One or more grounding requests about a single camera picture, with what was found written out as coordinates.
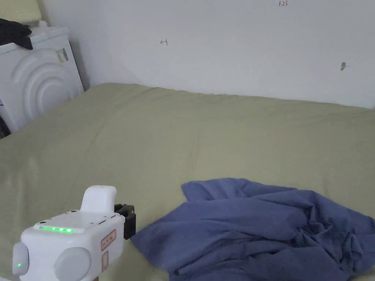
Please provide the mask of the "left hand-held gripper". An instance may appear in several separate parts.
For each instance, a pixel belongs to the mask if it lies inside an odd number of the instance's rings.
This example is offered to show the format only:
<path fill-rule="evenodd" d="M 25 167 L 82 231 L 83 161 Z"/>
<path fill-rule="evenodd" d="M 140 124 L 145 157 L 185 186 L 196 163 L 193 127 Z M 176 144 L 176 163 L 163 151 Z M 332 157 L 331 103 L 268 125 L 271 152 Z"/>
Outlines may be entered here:
<path fill-rule="evenodd" d="M 116 204 L 113 186 L 85 190 L 81 208 L 35 223 L 13 247 L 21 281 L 94 281 L 136 233 L 132 205 Z"/>

